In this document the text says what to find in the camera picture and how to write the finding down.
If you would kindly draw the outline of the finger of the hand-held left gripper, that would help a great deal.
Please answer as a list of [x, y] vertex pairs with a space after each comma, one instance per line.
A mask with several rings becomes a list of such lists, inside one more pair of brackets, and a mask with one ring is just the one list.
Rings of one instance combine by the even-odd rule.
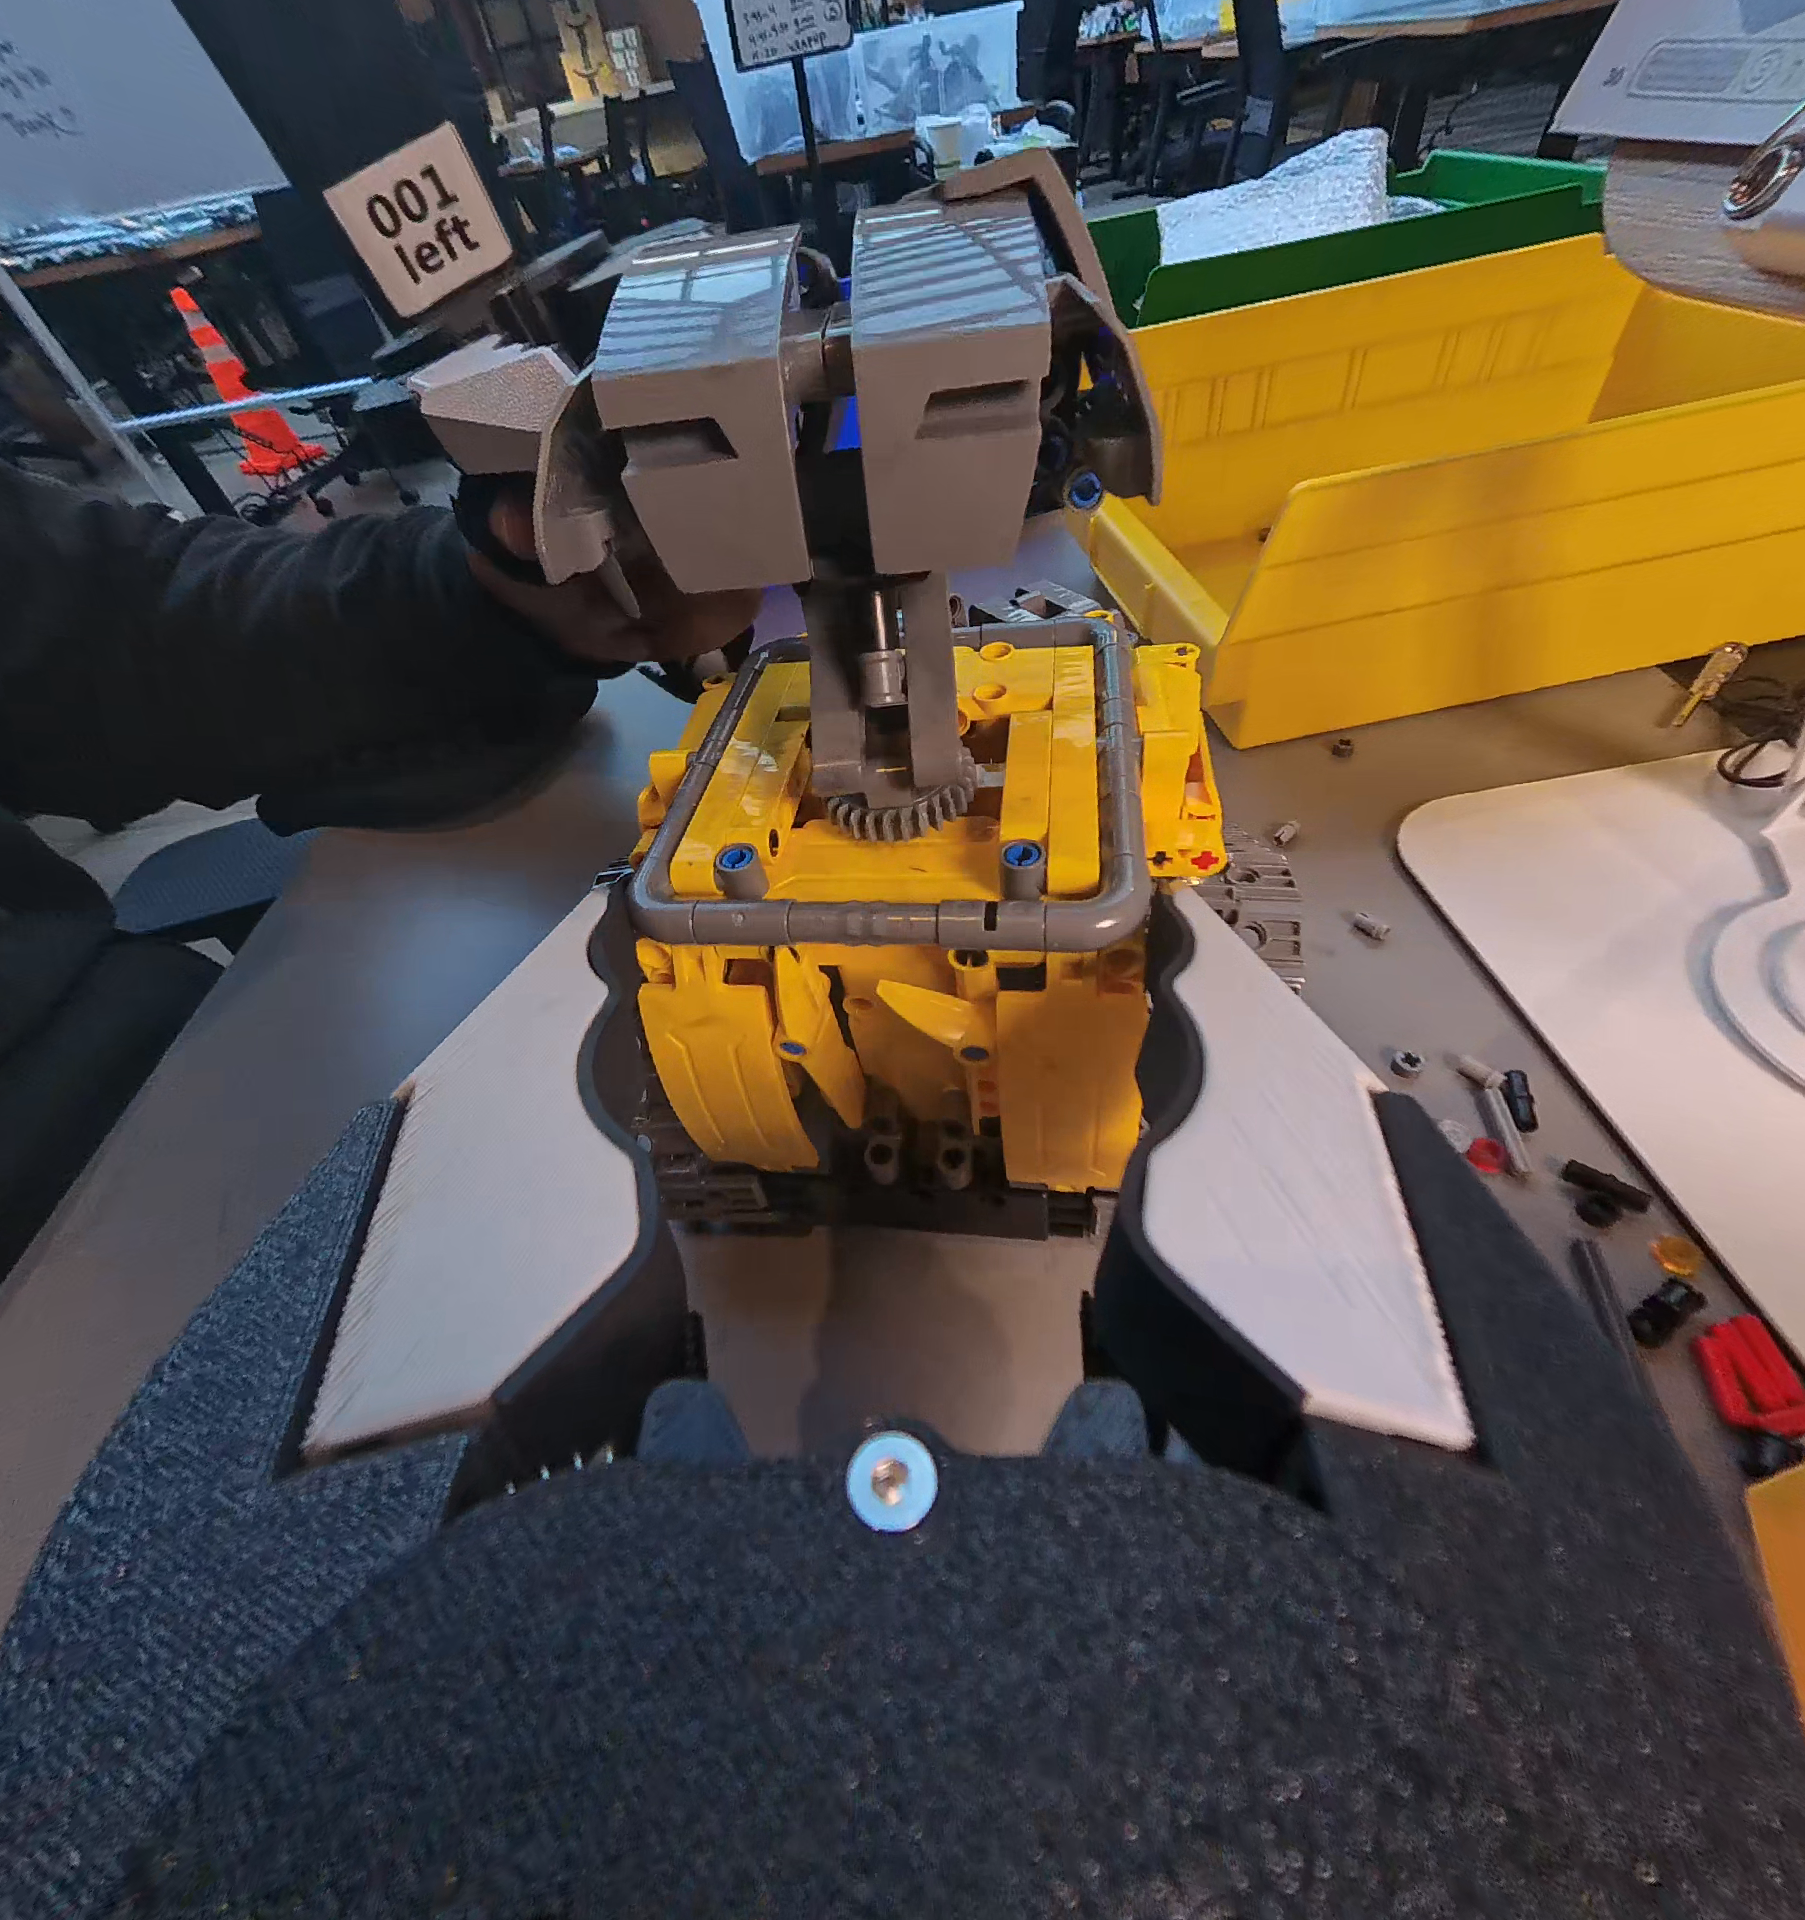
[[562, 347], [480, 336], [418, 364], [418, 412], [467, 474], [532, 490], [542, 585], [595, 575], [622, 585], [619, 515], [589, 436], [589, 374]]
[[1031, 509], [1065, 509], [1078, 474], [1101, 498], [1164, 504], [1164, 423], [1132, 331], [1112, 310], [1078, 189], [1054, 150], [1003, 150], [948, 178], [948, 200], [1022, 198], [1049, 258], [1054, 364], [1042, 378]]

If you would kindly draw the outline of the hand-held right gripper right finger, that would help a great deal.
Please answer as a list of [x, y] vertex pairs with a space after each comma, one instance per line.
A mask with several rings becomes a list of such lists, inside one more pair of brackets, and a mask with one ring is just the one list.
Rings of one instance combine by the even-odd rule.
[[1153, 910], [1139, 1093], [1086, 1302], [1143, 1410], [1256, 1481], [1309, 1419], [1468, 1457], [1384, 1083], [1201, 895]]

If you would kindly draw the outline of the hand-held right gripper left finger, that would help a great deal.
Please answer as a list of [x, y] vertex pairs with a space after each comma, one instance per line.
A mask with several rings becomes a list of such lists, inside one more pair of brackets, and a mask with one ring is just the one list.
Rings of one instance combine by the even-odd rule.
[[691, 1302], [641, 1093], [636, 933], [595, 885], [396, 1088], [299, 1467], [474, 1434], [480, 1481], [622, 1457]]

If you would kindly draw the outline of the yellow grey brick robot model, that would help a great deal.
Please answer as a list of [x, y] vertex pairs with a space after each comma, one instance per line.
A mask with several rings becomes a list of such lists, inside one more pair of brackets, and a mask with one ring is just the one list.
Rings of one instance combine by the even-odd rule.
[[641, 258], [589, 362], [619, 533], [682, 593], [790, 585], [651, 760], [641, 1115], [682, 1230], [1086, 1230], [1139, 1139], [1153, 905], [1222, 872], [1201, 639], [1112, 600], [964, 605], [1031, 515], [1049, 258], [948, 178]]

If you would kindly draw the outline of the instruction booklet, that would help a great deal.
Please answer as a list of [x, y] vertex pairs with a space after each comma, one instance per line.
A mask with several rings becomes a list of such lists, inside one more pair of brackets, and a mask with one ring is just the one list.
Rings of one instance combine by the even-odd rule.
[[1621, 0], [1554, 135], [1758, 147], [1805, 104], [1805, 0]]

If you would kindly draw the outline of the metal wire page holder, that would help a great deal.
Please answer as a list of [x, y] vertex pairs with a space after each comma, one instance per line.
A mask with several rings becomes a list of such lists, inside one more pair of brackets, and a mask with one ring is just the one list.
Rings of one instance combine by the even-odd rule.
[[1719, 212], [1758, 218], [1784, 182], [1805, 178], [1805, 0], [1740, 0], [1741, 59], [1731, 77], [1740, 104], [1783, 112], [1761, 147], [1740, 165]]

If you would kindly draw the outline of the grey desk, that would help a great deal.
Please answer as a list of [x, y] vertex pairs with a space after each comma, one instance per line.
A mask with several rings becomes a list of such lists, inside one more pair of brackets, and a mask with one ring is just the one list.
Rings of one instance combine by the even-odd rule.
[[984, 1457], [1049, 1384], [891, 1285], [876, 1405], [727, 1461], [299, 1467], [394, 1088], [622, 849], [589, 747], [312, 845], [0, 1293], [0, 1916], [1805, 1916], [1805, 1731], [1731, 1529], [1527, 1232], [1375, 1093], [1477, 1441], [1273, 1400]]

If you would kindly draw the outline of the clear plastic bag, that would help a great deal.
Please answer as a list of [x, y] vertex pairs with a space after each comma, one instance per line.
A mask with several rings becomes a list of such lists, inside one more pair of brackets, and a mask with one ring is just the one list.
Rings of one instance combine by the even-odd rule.
[[1158, 206], [1158, 265], [1207, 265], [1412, 212], [1443, 212], [1433, 198], [1386, 198], [1386, 135], [1343, 126], [1267, 178], [1235, 178]]

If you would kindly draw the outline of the orange traffic cone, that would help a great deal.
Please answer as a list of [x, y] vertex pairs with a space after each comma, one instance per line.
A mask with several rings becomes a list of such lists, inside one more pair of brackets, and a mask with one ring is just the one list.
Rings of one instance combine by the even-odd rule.
[[197, 308], [197, 296], [173, 286], [173, 308], [178, 308], [220, 406], [233, 406], [227, 430], [239, 436], [239, 470], [257, 481], [288, 481], [288, 474], [323, 462], [323, 445], [299, 440], [281, 412], [257, 406], [257, 389], [245, 385], [245, 362], [217, 331], [217, 320]]

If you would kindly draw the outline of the cluttered background table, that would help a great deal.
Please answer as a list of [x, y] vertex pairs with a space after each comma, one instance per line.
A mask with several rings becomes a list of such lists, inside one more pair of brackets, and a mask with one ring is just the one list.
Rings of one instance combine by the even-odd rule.
[[[1010, 112], [1022, 3], [930, 10], [851, 36], [838, 57], [805, 57], [815, 135], [876, 143], [911, 135], [926, 114]], [[739, 158], [800, 150], [798, 76], [722, 76], [722, 104]]]

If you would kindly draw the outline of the black axle rod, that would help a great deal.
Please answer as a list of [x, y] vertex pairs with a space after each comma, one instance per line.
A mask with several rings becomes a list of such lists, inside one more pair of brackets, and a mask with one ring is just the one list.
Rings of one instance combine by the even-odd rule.
[[1631, 1348], [1631, 1329], [1629, 1329], [1629, 1306], [1615, 1299], [1600, 1250], [1591, 1232], [1575, 1232], [1566, 1265], [1575, 1265], [1575, 1285], [1577, 1285], [1595, 1334], [1641, 1368], [1641, 1348]]

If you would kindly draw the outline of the whiteboard on stand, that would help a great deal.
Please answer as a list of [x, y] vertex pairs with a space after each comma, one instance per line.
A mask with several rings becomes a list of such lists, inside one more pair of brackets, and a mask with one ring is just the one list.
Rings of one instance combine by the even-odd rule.
[[249, 362], [296, 347], [257, 281], [257, 198], [281, 189], [262, 135], [178, 3], [0, 0], [0, 430], [11, 462], [58, 462], [182, 515], [227, 515], [249, 457], [227, 423], [137, 430], [217, 406], [182, 281], [239, 286]]

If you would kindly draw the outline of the paper sign on stand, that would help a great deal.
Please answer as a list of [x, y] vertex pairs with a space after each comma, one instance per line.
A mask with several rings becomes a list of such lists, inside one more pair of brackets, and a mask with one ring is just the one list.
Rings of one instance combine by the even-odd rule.
[[722, 19], [739, 76], [838, 57], [855, 36], [851, 0], [727, 0]]

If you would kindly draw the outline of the white book stand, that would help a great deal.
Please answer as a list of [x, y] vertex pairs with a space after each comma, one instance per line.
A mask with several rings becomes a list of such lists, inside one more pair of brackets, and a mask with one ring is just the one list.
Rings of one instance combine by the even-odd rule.
[[[1704, 320], [1805, 320], [1805, 178], [1719, 212], [1748, 150], [1615, 143], [1612, 238]], [[1805, 1361], [1805, 723], [1774, 786], [1651, 760], [1428, 801], [1396, 849]]]

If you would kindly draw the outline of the scattered small brick parts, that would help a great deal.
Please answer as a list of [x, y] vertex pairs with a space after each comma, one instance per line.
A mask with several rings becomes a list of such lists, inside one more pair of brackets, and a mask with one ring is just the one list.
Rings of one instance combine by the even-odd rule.
[[1704, 1329], [1686, 1349], [1703, 1360], [1703, 1384], [1714, 1390], [1719, 1410], [1758, 1432], [1805, 1434], [1805, 1384], [1784, 1368], [1783, 1339], [1761, 1334], [1758, 1313]]

